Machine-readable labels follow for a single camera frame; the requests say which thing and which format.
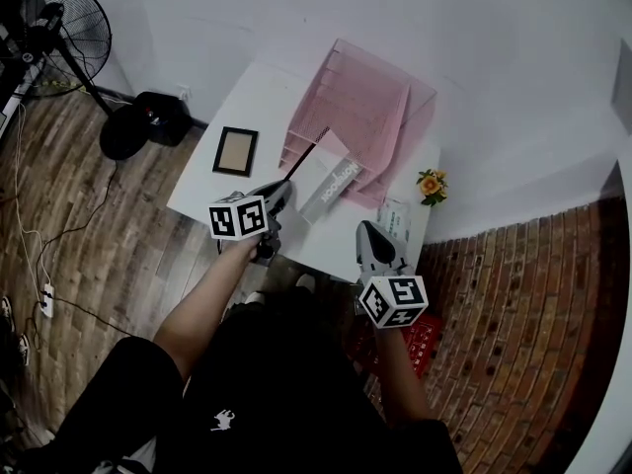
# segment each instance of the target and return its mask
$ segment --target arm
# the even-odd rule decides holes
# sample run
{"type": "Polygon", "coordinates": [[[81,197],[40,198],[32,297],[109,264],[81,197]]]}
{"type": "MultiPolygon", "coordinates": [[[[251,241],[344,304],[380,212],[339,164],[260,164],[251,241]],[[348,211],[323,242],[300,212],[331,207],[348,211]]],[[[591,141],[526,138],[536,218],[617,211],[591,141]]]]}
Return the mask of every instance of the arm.
{"type": "Polygon", "coordinates": [[[433,418],[424,383],[413,370],[399,329],[374,329],[384,412],[390,425],[433,418]]]}
{"type": "Polygon", "coordinates": [[[154,343],[171,356],[185,381],[206,351],[248,262],[256,256],[259,239],[251,237],[227,248],[160,325],[154,343]]]}

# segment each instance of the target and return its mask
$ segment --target black shirt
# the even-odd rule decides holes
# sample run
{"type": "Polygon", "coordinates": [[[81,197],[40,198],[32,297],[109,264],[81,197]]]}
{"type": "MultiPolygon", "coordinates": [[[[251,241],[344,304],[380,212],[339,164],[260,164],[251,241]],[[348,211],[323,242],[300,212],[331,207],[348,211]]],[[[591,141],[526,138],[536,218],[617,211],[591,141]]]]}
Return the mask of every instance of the black shirt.
{"type": "Polygon", "coordinates": [[[92,472],[157,436],[154,472],[402,464],[461,472],[443,423],[387,429],[323,324],[252,309],[238,306],[219,326],[184,399],[164,351],[120,341],[46,449],[47,464],[92,472]]]}

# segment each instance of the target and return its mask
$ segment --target white box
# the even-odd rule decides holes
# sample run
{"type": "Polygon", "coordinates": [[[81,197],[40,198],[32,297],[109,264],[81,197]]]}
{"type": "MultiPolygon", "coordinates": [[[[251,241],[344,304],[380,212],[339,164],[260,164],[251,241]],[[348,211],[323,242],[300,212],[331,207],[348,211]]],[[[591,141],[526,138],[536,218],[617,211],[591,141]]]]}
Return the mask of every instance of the white box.
{"type": "Polygon", "coordinates": [[[359,296],[377,328],[408,327],[428,307],[421,276],[372,277],[359,296]]]}
{"type": "Polygon", "coordinates": [[[327,213],[362,170],[348,155],[349,149],[330,129],[294,172],[293,204],[309,224],[327,213]]]}
{"type": "Polygon", "coordinates": [[[241,241],[268,231],[268,214],[262,196],[232,195],[208,205],[210,236],[241,241]]]}

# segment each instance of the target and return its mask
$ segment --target red brick floor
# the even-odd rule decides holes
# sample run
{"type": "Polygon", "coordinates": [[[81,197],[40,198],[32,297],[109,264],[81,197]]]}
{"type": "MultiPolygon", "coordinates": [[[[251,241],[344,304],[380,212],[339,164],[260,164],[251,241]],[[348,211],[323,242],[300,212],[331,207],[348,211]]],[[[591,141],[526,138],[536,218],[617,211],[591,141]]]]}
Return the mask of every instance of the red brick floor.
{"type": "Polygon", "coordinates": [[[619,198],[424,248],[444,321],[427,389],[466,473],[566,470],[618,353],[629,247],[619,198]]]}

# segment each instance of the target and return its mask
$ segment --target pink acrylic shelf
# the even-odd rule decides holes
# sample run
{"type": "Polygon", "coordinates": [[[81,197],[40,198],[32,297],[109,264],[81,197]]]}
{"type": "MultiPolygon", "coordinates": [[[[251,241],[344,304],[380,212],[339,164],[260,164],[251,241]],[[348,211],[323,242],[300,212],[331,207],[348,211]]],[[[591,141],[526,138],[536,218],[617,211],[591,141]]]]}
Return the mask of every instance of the pink acrylic shelf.
{"type": "Polygon", "coordinates": [[[343,195],[378,207],[430,122],[434,99],[421,81],[338,39],[290,122],[279,166],[289,170],[329,127],[363,169],[343,195]]]}

